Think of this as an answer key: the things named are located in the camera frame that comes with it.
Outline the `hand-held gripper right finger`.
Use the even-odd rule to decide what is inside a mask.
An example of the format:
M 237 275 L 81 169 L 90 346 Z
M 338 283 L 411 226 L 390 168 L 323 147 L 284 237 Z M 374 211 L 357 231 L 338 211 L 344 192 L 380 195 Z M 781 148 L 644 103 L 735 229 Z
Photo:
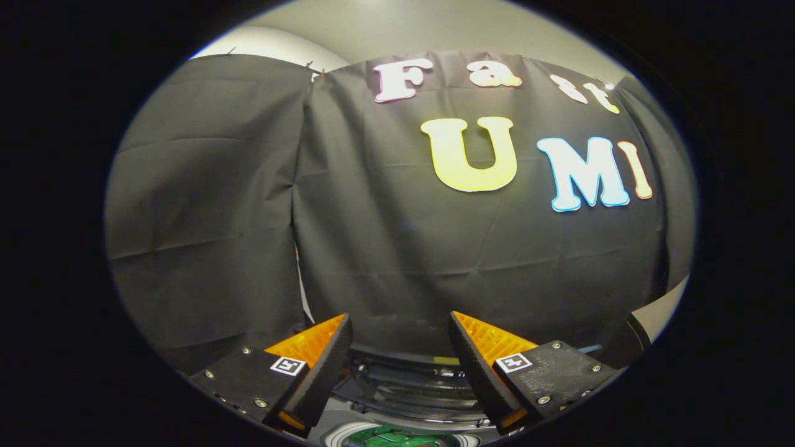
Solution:
M 562 341 L 538 345 L 462 312 L 450 312 L 449 338 L 466 381 L 500 435 L 559 418 L 622 373 Z

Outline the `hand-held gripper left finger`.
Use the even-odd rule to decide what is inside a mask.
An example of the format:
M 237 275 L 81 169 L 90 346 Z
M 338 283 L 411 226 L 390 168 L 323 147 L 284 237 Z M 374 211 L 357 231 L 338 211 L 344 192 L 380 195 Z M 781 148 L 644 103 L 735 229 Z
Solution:
M 350 315 L 340 314 L 269 348 L 243 347 L 189 378 L 244 418 L 307 438 L 338 384 L 352 333 Z

